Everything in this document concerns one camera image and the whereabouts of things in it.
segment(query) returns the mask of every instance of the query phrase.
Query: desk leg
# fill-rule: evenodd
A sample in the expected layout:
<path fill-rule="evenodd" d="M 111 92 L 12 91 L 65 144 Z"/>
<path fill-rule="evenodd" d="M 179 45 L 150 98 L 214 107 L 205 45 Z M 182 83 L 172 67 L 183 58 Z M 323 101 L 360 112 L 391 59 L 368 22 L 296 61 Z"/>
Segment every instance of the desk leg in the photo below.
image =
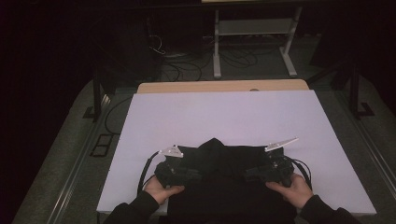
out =
<path fill-rule="evenodd" d="M 294 38 L 294 33 L 296 32 L 298 20 L 300 19 L 301 11 L 303 10 L 302 7 L 297 7 L 296 12 L 293 17 L 293 21 L 291 22 L 290 29 L 289 29 L 289 34 L 288 34 L 288 40 L 285 43 L 285 46 L 280 47 L 280 54 L 282 55 L 283 61 L 285 62 L 286 68 L 289 71 L 290 77 L 297 77 L 297 72 L 294 69 L 294 65 L 291 62 L 291 59 L 289 57 L 289 50 L 291 46 L 291 41 Z"/>
<path fill-rule="evenodd" d="M 215 18 L 215 52 L 213 53 L 213 70 L 214 70 L 214 78 L 221 78 L 221 70 L 220 70 L 220 57 L 219 57 L 219 11 L 216 10 L 216 18 Z"/>

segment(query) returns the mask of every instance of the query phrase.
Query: hand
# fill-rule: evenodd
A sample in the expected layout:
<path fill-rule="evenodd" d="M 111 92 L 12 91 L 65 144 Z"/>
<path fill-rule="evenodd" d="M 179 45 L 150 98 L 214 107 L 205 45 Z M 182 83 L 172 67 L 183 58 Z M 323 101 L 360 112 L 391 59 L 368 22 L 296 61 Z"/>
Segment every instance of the hand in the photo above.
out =
<path fill-rule="evenodd" d="M 152 177 L 146 184 L 144 191 L 149 193 L 158 204 L 163 204 L 167 198 L 184 190 L 184 186 L 172 186 L 164 189 L 157 176 Z"/>
<path fill-rule="evenodd" d="M 285 188 L 276 182 L 266 182 L 268 189 L 279 192 L 294 207 L 302 209 L 306 202 L 314 196 L 312 190 L 308 187 L 302 176 L 292 174 L 290 188 Z"/>

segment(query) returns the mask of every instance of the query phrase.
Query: black sleeve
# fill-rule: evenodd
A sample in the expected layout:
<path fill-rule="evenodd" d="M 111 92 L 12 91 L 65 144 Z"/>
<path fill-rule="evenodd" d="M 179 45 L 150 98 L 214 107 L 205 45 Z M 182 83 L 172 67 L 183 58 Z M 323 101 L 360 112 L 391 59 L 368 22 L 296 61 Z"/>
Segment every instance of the black sleeve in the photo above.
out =
<path fill-rule="evenodd" d="M 359 224 L 360 222 L 354 218 L 344 208 L 332 210 L 329 205 L 324 203 L 318 195 L 313 196 L 305 204 L 300 216 L 307 220 L 310 224 Z"/>
<path fill-rule="evenodd" d="M 149 217 L 159 208 L 147 192 L 142 191 L 130 204 L 121 203 L 105 220 L 104 224 L 148 223 Z"/>

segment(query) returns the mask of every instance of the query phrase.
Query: wooden panel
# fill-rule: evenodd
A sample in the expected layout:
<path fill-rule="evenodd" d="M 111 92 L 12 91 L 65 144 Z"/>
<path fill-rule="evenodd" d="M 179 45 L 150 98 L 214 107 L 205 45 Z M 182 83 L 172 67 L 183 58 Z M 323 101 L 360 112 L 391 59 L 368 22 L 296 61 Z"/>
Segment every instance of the wooden panel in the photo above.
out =
<path fill-rule="evenodd" d="M 309 90 L 301 79 L 232 80 L 199 82 L 142 83 L 137 93 L 200 92 L 200 91 L 303 91 Z"/>

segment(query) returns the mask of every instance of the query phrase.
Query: white table surface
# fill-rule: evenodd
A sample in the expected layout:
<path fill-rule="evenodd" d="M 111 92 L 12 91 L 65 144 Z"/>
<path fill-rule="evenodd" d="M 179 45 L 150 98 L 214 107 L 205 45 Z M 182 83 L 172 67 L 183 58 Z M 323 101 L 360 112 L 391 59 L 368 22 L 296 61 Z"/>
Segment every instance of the white table surface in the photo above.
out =
<path fill-rule="evenodd" d="M 295 136 L 300 140 L 285 155 L 310 167 L 314 193 L 333 209 L 376 213 L 314 91 L 136 94 L 97 211 L 130 203 L 147 158 L 158 150 L 198 147 L 213 137 L 226 146 L 264 146 Z M 163 160 L 153 160 L 147 178 Z M 167 203 L 158 213 L 166 209 Z"/>

